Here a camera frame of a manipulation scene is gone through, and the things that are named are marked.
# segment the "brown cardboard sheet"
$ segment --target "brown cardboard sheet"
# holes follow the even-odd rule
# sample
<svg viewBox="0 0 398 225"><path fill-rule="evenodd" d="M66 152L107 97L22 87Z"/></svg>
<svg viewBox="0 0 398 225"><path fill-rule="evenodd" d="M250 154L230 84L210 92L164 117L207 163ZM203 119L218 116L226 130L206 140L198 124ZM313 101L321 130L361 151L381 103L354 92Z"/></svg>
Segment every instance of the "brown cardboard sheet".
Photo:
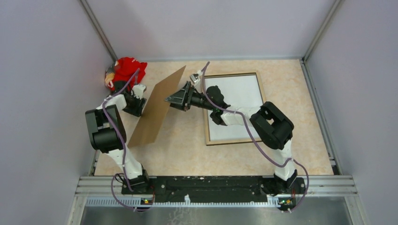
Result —
<svg viewBox="0 0 398 225"><path fill-rule="evenodd" d="M164 99L177 91L185 66L155 85L142 116L127 146L129 148L155 142L170 103Z"/></svg>

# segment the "red fabric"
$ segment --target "red fabric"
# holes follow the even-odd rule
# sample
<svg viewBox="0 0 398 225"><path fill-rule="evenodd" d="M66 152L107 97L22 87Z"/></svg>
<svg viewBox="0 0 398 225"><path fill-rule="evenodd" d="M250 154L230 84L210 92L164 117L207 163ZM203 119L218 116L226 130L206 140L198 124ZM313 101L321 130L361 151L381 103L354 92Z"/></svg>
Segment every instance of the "red fabric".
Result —
<svg viewBox="0 0 398 225"><path fill-rule="evenodd" d="M131 88L134 86L135 79L137 79L137 83L141 82L142 78L145 75L145 68L148 63L138 62L135 58L130 57L120 58L117 62L119 64L115 66L115 77L112 82L128 81L130 77L134 74L134 72L136 72L136 70L139 68L137 76L130 81L130 86L127 87L127 91L130 91Z"/></svg>

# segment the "gray wall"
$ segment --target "gray wall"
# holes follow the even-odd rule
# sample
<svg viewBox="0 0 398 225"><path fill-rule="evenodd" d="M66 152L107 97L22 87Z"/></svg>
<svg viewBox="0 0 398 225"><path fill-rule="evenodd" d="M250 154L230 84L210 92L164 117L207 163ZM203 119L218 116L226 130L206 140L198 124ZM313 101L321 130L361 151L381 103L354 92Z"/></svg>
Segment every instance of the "gray wall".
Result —
<svg viewBox="0 0 398 225"><path fill-rule="evenodd" d="M309 61L341 167L372 224L396 224L398 1L345 1Z"/></svg>
<svg viewBox="0 0 398 225"><path fill-rule="evenodd" d="M88 0L118 57L301 57L334 0Z"/></svg>
<svg viewBox="0 0 398 225"><path fill-rule="evenodd" d="M0 224L65 224L111 63L77 0L0 3Z"/></svg>

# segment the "table surface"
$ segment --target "table surface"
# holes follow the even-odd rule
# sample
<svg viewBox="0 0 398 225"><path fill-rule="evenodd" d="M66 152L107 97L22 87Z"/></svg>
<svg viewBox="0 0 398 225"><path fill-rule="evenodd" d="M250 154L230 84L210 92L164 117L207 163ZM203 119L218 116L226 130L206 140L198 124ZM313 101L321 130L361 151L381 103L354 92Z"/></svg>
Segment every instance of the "table surface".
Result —
<svg viewBox="0 0 398 225"><path fill-rule="evenodd" d="M156 83L186 65L179 83L203 68L205 61L150 62L142 83L149 97ZM329 156L308 92L299 60L212 61L207 74L257 71L267 101L273 102L290 120L293 130L292 154L310 175L332 175ZM131 137L138 118L121 112L127 137ZM272 175L274 166L253 143L206 146L203 110L187 112L170 108L155 143L130 149L150 176ZM260 146L272 156L272 150ZM298 173L304 171L296 166ZM114 175L121 170L107 155L100 154L95 175Z"/></svg>

